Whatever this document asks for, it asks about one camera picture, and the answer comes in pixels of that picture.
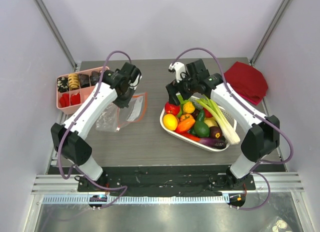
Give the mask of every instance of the orange bell pepper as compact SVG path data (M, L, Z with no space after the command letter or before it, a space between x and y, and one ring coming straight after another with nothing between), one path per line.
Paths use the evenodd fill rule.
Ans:
M189 113L183 114L180 117L180 121L184 121L185 119L188 119L188 118L193 118L193 116Z
M178 134L185 133L188 130L190 130L192 126L194 126L195 122L196 121L193 117L186 118L178 124L177 128L175 129L175 132Z

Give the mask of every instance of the metal pole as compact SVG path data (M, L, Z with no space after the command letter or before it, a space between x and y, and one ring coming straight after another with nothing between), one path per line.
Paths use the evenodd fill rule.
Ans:
M281 18L285 14L285 11L289 7L291 1L292 0L282 0L278 10L276 11L276 13L275 13L275 15L274 15L269 27L268 27L268 29L264 33L264 36L263 36L259 46L257 47L256 51L254 52L252 59L250 60L250 64L252 66L256 63L257 59L261 55L261 53L264 50L268 40L270 39L270 36L272 35L272 33L274 32L275 28L279 24Z
M41 14L43 15L47 25L49 26L51 32L53 33L55 39L57 40L58 44L60 45L62 51L64 52L65 56L67 57L68 61L72 65L73 69L75 70L77 67L77 64L72 57L64 39L62 38L54 20L52 19L49 11L47 10L45 3L43 0L34 0L35 4L37 5L38 9L40 10Z

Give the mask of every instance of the red towel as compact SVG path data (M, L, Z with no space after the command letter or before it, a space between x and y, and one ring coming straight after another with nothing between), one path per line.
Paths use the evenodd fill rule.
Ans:
M224 73L226 81L243 98L254 105L260 103L266 96L268 85L262 73L252 66L235 62L232 67Z

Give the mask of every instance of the white wall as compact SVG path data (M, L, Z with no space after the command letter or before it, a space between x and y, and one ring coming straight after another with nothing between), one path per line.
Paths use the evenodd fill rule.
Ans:
M72 68L33 0L0 1L0 34L0 230L18 232L49 161L55 80Z
M252 57L282 0L43 0L76 61ZM208 57L204 52L185 57ZM119 55L112 59L123 59Z
M298 171L314 218L320 215L319 1L293 0L256 63L269 85L267 106L293 142L288 167ZM280 148L288 156L284 139Z

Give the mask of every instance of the plastic bag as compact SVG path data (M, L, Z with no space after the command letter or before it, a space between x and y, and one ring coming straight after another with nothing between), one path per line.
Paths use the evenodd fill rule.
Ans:
M279 216L272 218L259 232L293 232L290 226Z
M119 108L111 103L95 122L95 129L103 132L118 132L132 122L140 121L147 109L147 93L132 96L128 108Z

